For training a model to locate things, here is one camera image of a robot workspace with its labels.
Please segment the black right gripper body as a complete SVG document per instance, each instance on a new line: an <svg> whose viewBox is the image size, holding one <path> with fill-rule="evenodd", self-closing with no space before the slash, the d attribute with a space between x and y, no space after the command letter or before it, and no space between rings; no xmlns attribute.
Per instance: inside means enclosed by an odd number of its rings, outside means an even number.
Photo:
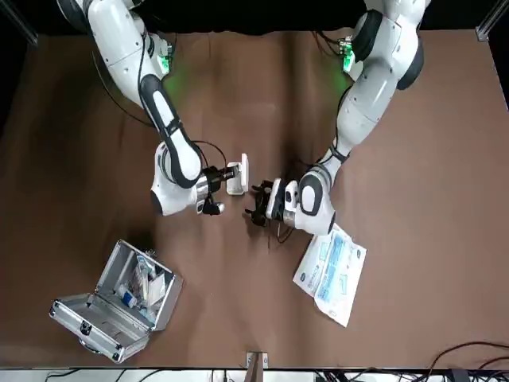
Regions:
<svg viewBox="0 0 509 382"><path fill-rule="evenodd" d="M204 169L204 176L207 179L208 193L213 194L221 188L223 182L223 170L215 166L209 166Z"/></svg>

